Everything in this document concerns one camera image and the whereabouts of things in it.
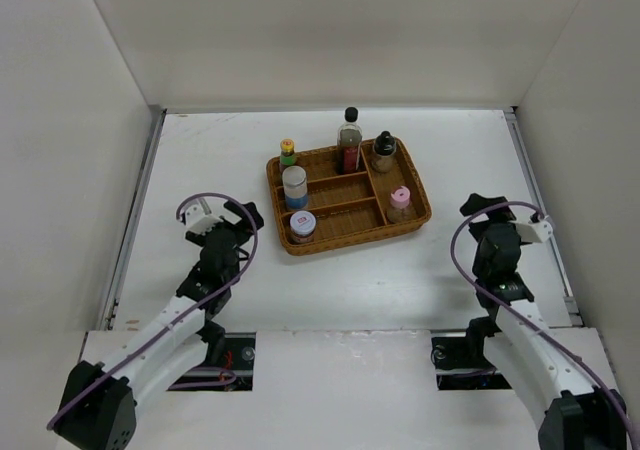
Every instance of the dark bottle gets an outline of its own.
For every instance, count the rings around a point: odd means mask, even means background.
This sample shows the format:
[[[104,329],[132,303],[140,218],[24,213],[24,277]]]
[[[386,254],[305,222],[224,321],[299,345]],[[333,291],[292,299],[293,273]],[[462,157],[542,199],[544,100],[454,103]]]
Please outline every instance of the dark bottle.
[[[380,173],[387,173],[393,168],[396,154],[396,139],[386,130],[373,142],[371,166]]]
[[[360,167],[360,146],[362,145],[362,129],[356,123],[358,109],[349,107],[344,112],[344,123],[338,129],[338,159],[340,173],[354,173]]]

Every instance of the small bottle with green cap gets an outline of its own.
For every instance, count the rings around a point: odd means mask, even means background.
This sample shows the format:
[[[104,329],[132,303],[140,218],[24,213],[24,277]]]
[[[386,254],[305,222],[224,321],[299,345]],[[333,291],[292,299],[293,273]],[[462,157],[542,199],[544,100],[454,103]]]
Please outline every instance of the small bottle with green cap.
[[[285,168],[295,165],[296,159],[293,140],[285,138],[280,142],[280,173],[284,172]]]

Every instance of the white wall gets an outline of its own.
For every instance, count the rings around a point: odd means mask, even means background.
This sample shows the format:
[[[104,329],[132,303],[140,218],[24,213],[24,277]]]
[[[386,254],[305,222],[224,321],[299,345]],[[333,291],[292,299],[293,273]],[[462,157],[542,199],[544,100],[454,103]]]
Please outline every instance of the white wall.
[[[517,104],[578,0],[97,0],[149,103]]]
[[[1,448],[54,445],[149,126],[92,0],[0,0]]]
[[[582,0],[518,111],[587,322],[640,419],[640,0]]]

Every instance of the small jar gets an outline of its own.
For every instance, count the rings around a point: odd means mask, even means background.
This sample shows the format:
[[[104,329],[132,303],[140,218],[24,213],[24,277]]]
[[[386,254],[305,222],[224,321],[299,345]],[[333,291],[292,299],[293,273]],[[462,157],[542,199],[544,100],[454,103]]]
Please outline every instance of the small jar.
[[[296,153],[293,146],[293,140],[285,138],[280,142],[280,173],[284,169],[296,164]]]
[[[387,218],[391,223],[401,223],[409,219],[409,204],[411,192],[407,187],[399,187],[391,193],[390,207],[387,210]]]
[[[289,210],[304,210],[309,205],[307,194],[307,172],[304,168],[293,165],[282,172],[284,199]]]
[[[313,242],[313,234],[316,231],[316,217],[311,212],[301,211],[291,215],[291,239],[295,243]]]
[[[371,166],[376,172],[387,173],[393,168],[396,155],[396,139],[386,130],[373,142]]]

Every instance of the woven basket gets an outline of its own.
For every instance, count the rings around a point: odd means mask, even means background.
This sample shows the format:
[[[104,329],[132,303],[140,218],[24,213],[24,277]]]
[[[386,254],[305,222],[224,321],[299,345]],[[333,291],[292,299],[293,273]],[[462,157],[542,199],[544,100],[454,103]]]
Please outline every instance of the woven basket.
[[[297,154],[297,165],[307,172],[308,210],[317,219],[314,240],[297,244],[291,238],[280,174],[280,160],[267,163],[267,179],[280,242],[291,255],[311,255],[359,243],[374,242],[418,230],[431,218],[431,206],[420,176],[404,144],[396,139],[393,168],[378,173],[371,168],[373,140],[362,143],[358,173],[338,173],[337,147]],[[392,224],[387,218],[391,192],[404,185],[411,191],[409,219]]]

